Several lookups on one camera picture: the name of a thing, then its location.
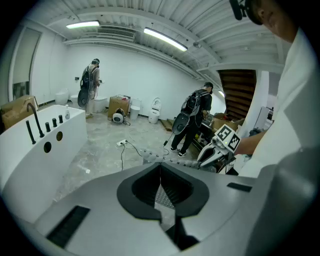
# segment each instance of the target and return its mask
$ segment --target concrete floor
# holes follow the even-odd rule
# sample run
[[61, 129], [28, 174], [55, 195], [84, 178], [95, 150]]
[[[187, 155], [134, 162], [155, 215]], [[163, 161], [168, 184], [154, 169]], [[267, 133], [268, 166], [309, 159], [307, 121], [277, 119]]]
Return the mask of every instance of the concrete floor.
[[[39, 110], [52, 105], [54, 103], [42, 106]], [[127, 118], [127, 121], [131, 123], [130, 126], [123, 123], [114, 123], [108, 120], [107, 113], [96, 113], [93, 118], [86, 120], [88, 140], [66, 171], [63, 182], [54, 198], [55, 201], [59, 201], [90, 180], [121, 172], [122, 150], [116, 148], [116, 143], [119, 141], [128, 140], [138, 150], [147, 149], [159, 155], [167, 153], [163, 150], [163, 144], [170, 137], [171, 132], [166, 131], [159, 121], [156, 124], [151, 124], [147, 118], [140, 116], [137, 120]], [[168, 150], [173, 137], [166, 145]], [[190, 145], [183, 160], [196, 160], [198, 154], [199, 151], [193, 145]], [[178, 159], [178, 153], [170, 151], [168, 157]], [[124, 170], [143, 164], [143, 158], [137, 154], [134, 148], [125, 149], [122, 159]]]

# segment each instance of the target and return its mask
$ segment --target pants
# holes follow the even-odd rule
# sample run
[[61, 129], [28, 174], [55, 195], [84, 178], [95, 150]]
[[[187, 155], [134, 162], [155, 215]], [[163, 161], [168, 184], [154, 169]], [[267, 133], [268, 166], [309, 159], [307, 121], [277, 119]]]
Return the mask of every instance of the pants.
[[171, 147], [173, 149], [176, 149], [178, 144], [180, 143], [180, 141], [185, 136], [183, 147], [180, 150], [181, 154], [186, 153], [187, 149], [189, 148], [190, 144], [192, 143], [192, 140], [195, 138], [195, 136], [196, 136], [196, 134], [197, 134], [197, 132], [199, 130], [199, 128], [198, 128], [198, 126], [197, 126], [197, 124], [196, 124], [194, 119], [191, 120], [190, 122], [191, 122], [190, 126], [184, 128], [184, 130], [180, 134], [174, 136], [172, 144], [171, 144]]
[[85, 106], [85, 115], [89, 116], [92, 115], [94, 112], [94, 103], [95, 103], [95, 95], [97, 92], [97, 87], [94, 87], [94, 89], [89, 90], [89, 99]]

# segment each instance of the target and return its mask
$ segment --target fluorescent light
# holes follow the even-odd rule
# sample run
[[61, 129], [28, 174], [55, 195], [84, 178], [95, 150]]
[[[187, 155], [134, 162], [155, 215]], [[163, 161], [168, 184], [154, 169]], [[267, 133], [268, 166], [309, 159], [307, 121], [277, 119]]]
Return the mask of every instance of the fluorescent light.
[[150, 35], [150, 36], [154, 36], [156, 38], [159, 38], [167, 43], [169, 43], [170, 45], [174, 46], [174, 47], [177, 47], [179, 50], [185, 52], [186, 50], [188, 50], [187, 47], [185, 47], [184, 45], [182, 45], [181, 43], [177, 42], [176, 40], [170, 38], [169, 36], [165, 35], [165, 34], [162, 34], [158, 31], [155, 31], [151, 28], [148, 28], [146, 27], [144, 29], [144, 33]]
[[66, 27], [68, 29], [76, 29], [76, 28], [83, 28], [83, 27], [97, 27], [100, 26], [99, 21], [97, 20], [91, 20], [91, 21], [83, 21], [83, 22], [78, 22], [74, 24], [67, 25]]

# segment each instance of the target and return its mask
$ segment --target black pants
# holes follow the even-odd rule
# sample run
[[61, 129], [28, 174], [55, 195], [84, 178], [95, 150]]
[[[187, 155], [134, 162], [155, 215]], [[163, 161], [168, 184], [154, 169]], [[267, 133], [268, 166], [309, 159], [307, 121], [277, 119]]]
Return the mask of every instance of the black pants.
[[180, 150], [181, 154], [186, 153], [187, 149], [189, 148], [190, 144], [192, 143], [192, 140], [195, 138], [197, 132], [198, 132], [198, 126], [195, 122], [195, 119], [193, 118], [193, 120], [190, 121], [190, 126], [187, 126], [186, 128], [184, 128], [184, 130], [178, 134], [175, 135], [171, 144], [171, 147], [173, 149], [176, 149], [178, 144], [180, 143], [180, 141], [184, 138], [185, 136], [185, 140], [183, 143], [183, 147]]

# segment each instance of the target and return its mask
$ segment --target white shirt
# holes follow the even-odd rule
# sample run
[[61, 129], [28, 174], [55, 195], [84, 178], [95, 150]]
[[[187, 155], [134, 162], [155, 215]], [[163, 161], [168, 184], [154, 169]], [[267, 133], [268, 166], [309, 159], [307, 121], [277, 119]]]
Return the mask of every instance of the white shirt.
[[[308, 89], [308, 100], [301, 101], [297, 96]], [[302, 146], [319, 144], [320, 77], [317, 57], [304, 32], [299, 29], [287, 54], [278, 94], [273, 111], [274, 123], [256, 147], [252, 158], [240, 170], [240, 176], [258, 177], [261, 168], [279, 163], [285, 156], [297, 152]], [[296, 105], [297, 113], [290, 116], [286, 108]], [[292, 123], [301, 122], [306, 126], [307, 136], [314, 133], [314, 139], [302, 145], [302, 138], [296, 134]]]

